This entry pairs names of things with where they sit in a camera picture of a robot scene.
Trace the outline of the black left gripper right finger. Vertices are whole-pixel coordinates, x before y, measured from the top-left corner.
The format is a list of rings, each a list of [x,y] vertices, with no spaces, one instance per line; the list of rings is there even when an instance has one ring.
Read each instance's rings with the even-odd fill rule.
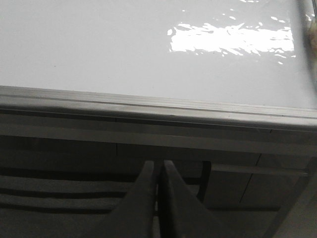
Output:
[[[191,193],[169,160],[164,161],[161,168],[161,237],[230,237],[230,229]]]

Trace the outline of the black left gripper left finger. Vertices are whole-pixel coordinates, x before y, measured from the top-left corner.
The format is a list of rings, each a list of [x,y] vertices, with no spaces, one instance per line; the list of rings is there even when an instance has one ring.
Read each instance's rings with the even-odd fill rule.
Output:
[[[133,187],[98,227],[99,238],[150,238],[155,207],[154,162],[146,161]]]

